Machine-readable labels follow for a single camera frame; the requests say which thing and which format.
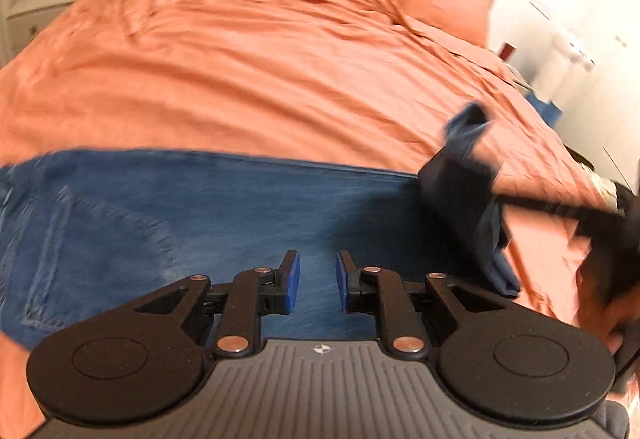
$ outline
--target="drawer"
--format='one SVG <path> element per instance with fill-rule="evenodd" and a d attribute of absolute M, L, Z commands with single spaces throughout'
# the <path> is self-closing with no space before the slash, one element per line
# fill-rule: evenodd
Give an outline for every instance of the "drawer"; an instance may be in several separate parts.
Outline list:
<path fill-rule="evenodd" d="M 67 7 L 59 5 L 7 18 L 12 45 L 23 48 Z"/>

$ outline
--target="orange bedsheet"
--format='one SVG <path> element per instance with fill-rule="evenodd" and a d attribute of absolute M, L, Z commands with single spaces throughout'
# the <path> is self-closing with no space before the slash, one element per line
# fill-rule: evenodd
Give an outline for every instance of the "orange bedsheet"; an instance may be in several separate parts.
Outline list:
<path fill-rule="evenodd" d="M 77 0 L 0 70 L 0 164 L 77 146 L 185 148 L 417 172 L 469 101 L 497 187 L 603 205 L 489 51 L 395 0 Z M 573 228 L 510 210 L 521 303 L 575 316 Z M 0 337 L 0 437 L 41 422 Z"/>

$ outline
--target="white wardrobe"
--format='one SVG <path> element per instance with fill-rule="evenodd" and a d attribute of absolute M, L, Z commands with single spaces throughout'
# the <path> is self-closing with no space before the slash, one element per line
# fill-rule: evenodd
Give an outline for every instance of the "white wardrobe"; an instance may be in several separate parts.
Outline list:
<path fill-rule="evenodd" d="M 636 190 L 640 160 L 640 0 L 596 0 L 577 33 L 596 62 L 556 125 L 596 172 Z"/>

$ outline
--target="dark blue cloth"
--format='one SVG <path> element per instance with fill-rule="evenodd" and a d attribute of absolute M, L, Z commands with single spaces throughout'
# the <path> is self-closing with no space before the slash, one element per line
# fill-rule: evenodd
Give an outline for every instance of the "dark blue cloth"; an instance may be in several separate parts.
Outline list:
<path fill-rule="evenodd" d="M 425 202 L 458 236 L 494 289 L 515 297 L 520 282 L 502 253 L 509 238 L 492 192 L 497 173 L 470 157 L 488 127 L 482 107 L 468 105 L 447 123 L 444 147 L 420 170 L 418 179 Z"/>
<path fill-rule="evenodd" d="M 420 202 L 417 178 L 181 151 L 65 151 L 0 168 L 0 327 L 28 348 L 62 327 L 194 273 L 226 282 L 300 252 L 291 316 L 265 336 L 363 339 L 345 315 L 335 253 L 420 281 L 473 263 Z"/>
<path fill-rule="evenodd" d="M 630 432 L 629 414 L 626 408 L 615 401 L 604 401 L 593 420 L 614 439 L 628 439 Z"/>

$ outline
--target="black circular pad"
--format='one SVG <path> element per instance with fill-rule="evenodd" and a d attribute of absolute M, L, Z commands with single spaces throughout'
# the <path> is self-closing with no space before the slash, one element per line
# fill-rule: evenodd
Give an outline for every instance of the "black circular pad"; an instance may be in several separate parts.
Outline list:
<path fill-rule="evenodd" d="M 482 414 L 551 425 L 591 415 L 609 392 L 614 364 L 596 338 L 522 308 L 470 314 L 440 348 L 438 372 Z"/>
<path fill-rule="evenodd" d="M 27 364 L 43 411 L 68 422 L 114 425 L 180 403 L 202 379 L 202 353 L 164 319 L 136 313 L 123 326 L 106 313 L 44 339 Z"/>
<path fill-rule="evenodd" d="M 85 343 L 74 353 L 78 371 L 95 379 L 120 379 L 139 371 L 148 350 L 128 338 L 103 338 Z"/>

